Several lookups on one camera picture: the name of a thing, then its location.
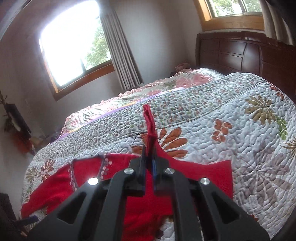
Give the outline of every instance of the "window sill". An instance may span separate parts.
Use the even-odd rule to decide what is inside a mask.
[[[260,14],[240,14],[212,18],[205,0],[194,0],[203,31],[221,29],[251,29],[264,31],[263,16]]]
[[[114,71],[114,67],[112,64],[112,61],[109,60],[105,63],[102,63],[96,67],[94,67],[93,71],[84,75],[83,77],[80,77],[77,80],[74,80],[72,83],[68,84],[67,86],[63,87],[57,87],[55,81],[53,80],[52,76],[50,75],[50,83],[49,87],[51,89],[53,98],[58,101],[64,96],[68,95],[69,93],[73,92],[74,90],[82,87],[83,85],[102,77],[106,74],[109,74]]]

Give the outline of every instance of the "gray curtain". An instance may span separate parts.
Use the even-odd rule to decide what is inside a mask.
[[[110,50],[112,63],[123,90],[143,83],[139,70],[126,41],[118,16],[109,0],[97,0],[100,6],[100,19]]]
[[[265,0],[259,0],[262,8],[264,30],[267,37],[295,46],[291,31],[276,9]]]

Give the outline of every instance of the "wooden window frame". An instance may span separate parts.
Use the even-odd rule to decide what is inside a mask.
[[[221,17],[212,17],[206,0],[193,0],[203,31],[221,29],[251,29],[264,31],[264,21],[261,14],[244,13]]]
[[[40,44],[38,44],[38,46],[39,51],[41,51],[42,55],[41,59],[43,60],[44,67],[48,73],[48,85],[55,101],[60,100],[61,98],[70,94],[74,90],[77,90],[83,85],[114,71],[112,60],[107,60],[106,62],[103,62],[91,69],[86,70],[82,75],[64,84],[63,86],[60,86],[52,76],[43,48],[40,46]]]

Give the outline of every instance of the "headboard panel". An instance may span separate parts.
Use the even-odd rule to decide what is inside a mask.
[[[296,103],[296,48],[256,32],[198,34],[196,65],[222,74],[250,72],[280,88]]]

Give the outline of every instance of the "red garment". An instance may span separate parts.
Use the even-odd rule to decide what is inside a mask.
[[[178,161],[168,156],[160,147],[155,132],[155,124],[149,106],[144,106],[144,117],[147,122],[148,140],[147,154],[151,154],[154,146],[160,157],[169,160],[170,166],[182,172],[187,178],[199,180],[208,177],[224,193],[232,198],[232,174],[230,161],[211,165]],[[108,154],[104,162],[103,179],[112,178],[113,175],[128,167],[131,159],[136,158],[130,154]],[[91,158],[76,161],[74,173],[78,186],[81,186],[90,177],[97,176],[100,169],[100,158]],[[48,206],[48,213],[54,210],[62,201],[73,193],[68,173],[69,166],[61,168],[54,175],[46,179],[30,196],[30,201],[22,206],[21,214],[25,218],[34,211]],[[171,200],[169,197],[156,197],[153,194],[152,175],[147,171],[146,193],[144,197],[128,197],[126,215],[124,218],[123,241],[152,241],[156,231],[162,224],[164,216],[172,215]]]

